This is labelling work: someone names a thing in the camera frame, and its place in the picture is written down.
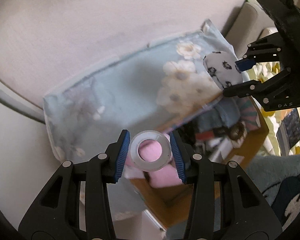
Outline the white black spotted sock roll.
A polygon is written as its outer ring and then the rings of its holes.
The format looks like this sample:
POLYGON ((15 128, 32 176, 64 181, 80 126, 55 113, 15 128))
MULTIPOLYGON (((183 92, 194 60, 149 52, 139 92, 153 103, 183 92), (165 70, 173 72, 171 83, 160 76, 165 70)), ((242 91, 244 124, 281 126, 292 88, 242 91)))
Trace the white black spotted sock roll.
POLYGON ((227 52, 213 51, 206 55, 203 66, 221 90, 243 82, 241 71, 227 52))

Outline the grey sock roll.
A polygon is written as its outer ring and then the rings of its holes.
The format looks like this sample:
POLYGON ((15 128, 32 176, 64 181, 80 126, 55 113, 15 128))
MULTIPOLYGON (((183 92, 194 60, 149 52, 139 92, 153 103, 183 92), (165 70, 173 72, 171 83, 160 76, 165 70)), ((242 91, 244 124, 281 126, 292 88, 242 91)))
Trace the grey sock roll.
POLYGON ((234 100, 223 99, 211 110, 198 116, 198 131, 207 132, 215 128, 230 128, 239 121, 240 116, 239 107, 234 100))

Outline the brown hair scrunchie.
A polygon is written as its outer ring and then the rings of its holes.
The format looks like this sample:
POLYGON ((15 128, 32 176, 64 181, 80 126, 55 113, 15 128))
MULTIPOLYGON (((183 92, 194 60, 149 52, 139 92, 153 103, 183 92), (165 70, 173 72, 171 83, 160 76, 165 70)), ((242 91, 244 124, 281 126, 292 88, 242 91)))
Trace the brown hair scrunchie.
POLYGON ((243 139, 247 134, 247 130, 245 127, 245 124, 243 122, 238 122, 236 124, 234 124, 233 126, 231 126, 228 129, 228 137, 232 140, 232 141, 239 141, 241 139, 243 139))

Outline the clear tape roll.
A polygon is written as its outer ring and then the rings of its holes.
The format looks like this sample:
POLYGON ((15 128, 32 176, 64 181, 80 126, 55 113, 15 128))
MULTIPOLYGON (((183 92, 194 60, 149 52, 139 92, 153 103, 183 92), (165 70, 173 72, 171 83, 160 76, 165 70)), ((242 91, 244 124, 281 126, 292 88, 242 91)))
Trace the clear tape roll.
POLYGON ((140 132, 131 140, 128 153, 138 169, 158 171, 172 160, 170 137, 153 130, 140 132))

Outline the silver white cosmetic tube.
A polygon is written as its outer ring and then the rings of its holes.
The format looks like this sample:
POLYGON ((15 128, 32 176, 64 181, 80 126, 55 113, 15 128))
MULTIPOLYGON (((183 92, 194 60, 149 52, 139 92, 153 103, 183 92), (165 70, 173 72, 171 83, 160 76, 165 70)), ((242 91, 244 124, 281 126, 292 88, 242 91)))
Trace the silver white cosmetic tube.
POLYGON ((233 149, 232 141, 228 137, 215 138, 206 143, 206 153, 210 161, 222 163, 233 149))

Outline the red black lipstick tube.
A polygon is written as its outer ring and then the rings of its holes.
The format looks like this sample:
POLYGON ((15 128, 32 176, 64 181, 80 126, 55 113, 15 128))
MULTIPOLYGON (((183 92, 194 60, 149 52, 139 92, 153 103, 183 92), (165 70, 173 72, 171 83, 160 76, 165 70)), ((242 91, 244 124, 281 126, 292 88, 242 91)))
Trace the red black lipstick tube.
POLYGON ((220 136, 215 134, 213 131, 207 131, 202 133, 196 133, 195 138, 197 141, 209 141, 215 138, 219 138, 220 136))

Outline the grey sofa cushion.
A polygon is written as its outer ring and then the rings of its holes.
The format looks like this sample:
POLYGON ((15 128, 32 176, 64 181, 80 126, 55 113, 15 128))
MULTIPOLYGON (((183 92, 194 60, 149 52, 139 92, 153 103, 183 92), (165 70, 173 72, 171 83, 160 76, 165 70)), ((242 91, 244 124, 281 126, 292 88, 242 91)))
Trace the grey sofa cushion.
POLYGON ((245 2, 225 38, 241 59, 249 44, 276 32, 273 20, 259 5, 245 2))

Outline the cardboard box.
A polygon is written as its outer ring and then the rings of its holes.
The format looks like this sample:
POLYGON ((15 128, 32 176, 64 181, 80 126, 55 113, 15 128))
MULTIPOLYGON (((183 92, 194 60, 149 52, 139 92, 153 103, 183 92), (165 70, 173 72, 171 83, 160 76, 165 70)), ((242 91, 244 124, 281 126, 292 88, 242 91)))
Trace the cardboard box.
POLYGON ((211 162, 206 157, 199 160, 190 158, 193 176, 186 178, 184 185, 154 188, 145 178, 133 178, 132 185, 141 195, 147 209, 159 223, 170 228, 186 219, 191 225, 211 226, 214 200, 228 188, 227 207, 233 208, 233 189, 229 179, 229 161, 234 161, 236 171, 245 169, 261 148, 269 129, 259 116, 260 128, 250 131, 241 144, 234 148, 221 163, 211 162))

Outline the teal fluffy rug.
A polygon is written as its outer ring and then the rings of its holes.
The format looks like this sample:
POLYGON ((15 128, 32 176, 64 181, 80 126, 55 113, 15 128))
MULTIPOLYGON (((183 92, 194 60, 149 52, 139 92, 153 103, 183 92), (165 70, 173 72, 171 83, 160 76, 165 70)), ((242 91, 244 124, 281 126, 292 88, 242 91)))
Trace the teal fluffy rug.
POLYGON ((256 156, 246 173, 286 230, 300 213, 300 154, 256 156))

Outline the floral light blue cloth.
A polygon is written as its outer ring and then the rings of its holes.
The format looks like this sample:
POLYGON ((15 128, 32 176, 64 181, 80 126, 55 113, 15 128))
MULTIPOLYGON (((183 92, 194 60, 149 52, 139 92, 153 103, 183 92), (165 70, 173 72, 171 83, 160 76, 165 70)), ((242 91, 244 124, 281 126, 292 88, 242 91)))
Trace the floral light blue cloth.
POLYGON ((43 109, 55 158, 89 161, 124 129, 166 133, 214 106, 222 86, 203 59, 220 51, 236 61, 233 46, 206 20, 199 31, 95 65, 54 88, 43 109))

